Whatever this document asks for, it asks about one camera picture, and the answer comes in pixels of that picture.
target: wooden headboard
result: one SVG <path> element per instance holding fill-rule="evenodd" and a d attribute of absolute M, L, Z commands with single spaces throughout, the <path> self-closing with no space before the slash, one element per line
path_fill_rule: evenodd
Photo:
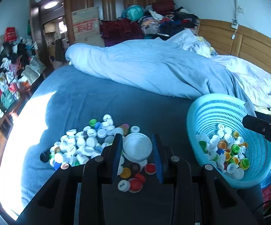
<path fill-rule="evenodd" d="M 198 34 L 203 36 L 220 55 L 233 55 L 245 59 L 271 74 L 271 38 L 244 26 L 235 29 L 231 23 L 202 19 Z"/>

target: blue plastic basket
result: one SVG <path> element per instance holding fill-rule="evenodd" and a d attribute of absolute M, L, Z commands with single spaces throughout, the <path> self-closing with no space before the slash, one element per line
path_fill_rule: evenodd
<path fill-rule="evenodd" d="M 271 142 L 263 135 L 243 127 L 242 119 L 246 115 L 243 101 L 229 95 L 208 94 L 192 103 L 186 120 L 189 140 L 200 166 L 209 161 L 196 140 L 197 134 L 206 134 L 212 138 L 217 132 L 218 124 L 223 124 L 232 131 L 238 131 L 248 143 L 246 156 L 250 161 L 250 167 L 245 171 L 244 177 L 236 180 L 222 174 L 233 188 L 238 189 L 247 189 L 259 184 L 271 169 Z"/>

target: cardboard box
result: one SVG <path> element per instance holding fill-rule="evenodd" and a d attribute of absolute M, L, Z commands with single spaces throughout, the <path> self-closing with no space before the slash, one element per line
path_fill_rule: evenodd
<path fill-rule="evenodd" d="M 100 35 L 85 38 L 83 40 L 75 41 L 75 43 L 86 43 L 91 46 L 105 47 L 104 40 Z"/>
<path fill-rule="evenodd" d="M 72 12 L 75 41 L 84 40 L 100 34 L 98 7 L 91 7 Z"/>

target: door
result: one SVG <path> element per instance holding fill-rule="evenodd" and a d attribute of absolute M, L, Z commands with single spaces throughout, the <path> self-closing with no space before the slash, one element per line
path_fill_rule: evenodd
<path fill-rule="evenodd" d="M 38 45 L 37 55 L 40 61 L 46 66 L 44 73 L 50 74 L 53 71 L 53 66 L 49 59 L 48 48 L 43 32 L 44 27 L 41 24 L 40 7 L 35 0 L 29 0 L 29 20 L 32 39 L 36 41 Z"/>

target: ceiling light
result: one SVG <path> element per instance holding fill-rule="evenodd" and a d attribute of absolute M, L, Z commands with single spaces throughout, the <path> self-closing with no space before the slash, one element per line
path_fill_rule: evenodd
<path fill-rule="evenodd" d="M 55 7 L 57 4 L 58 4 L 58 2 L 50 2 L 50 3 L 47 3 L 47 4 L 44 6 L 44 9 L 49 9 L 49 8 Z"/>

